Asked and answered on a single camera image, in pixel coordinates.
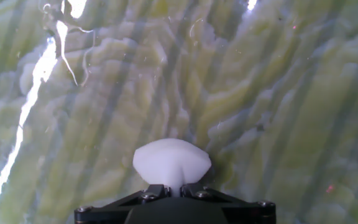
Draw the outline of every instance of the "bolt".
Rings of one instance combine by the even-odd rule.
[[[200,199],[208,198],[210,194],[205,190],[200,190],[196,193],[196,197]]]
[[[77,208],[77,212],[87,212],[92,208],[93,208],[92,206],[81,206],[80,208]]]
[[[154,200],[157,198],[157,196],[152,192],[143,193],[140,197],[144,200]]]
[[[268,205],[274,205],[272,202],[266,201],[266,200],[261,200],[258,202],[258,204],[262,207],[266,207]]]

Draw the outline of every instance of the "black bracket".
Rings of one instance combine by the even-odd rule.
[[[171,197],[164,185],[150,185],[147,190],[110,203],[104,207],[80,207],[75,223],[208,223],[276,224],[276,206],[272,202],[249,203],[202,187],[186,184],[181,197]]]

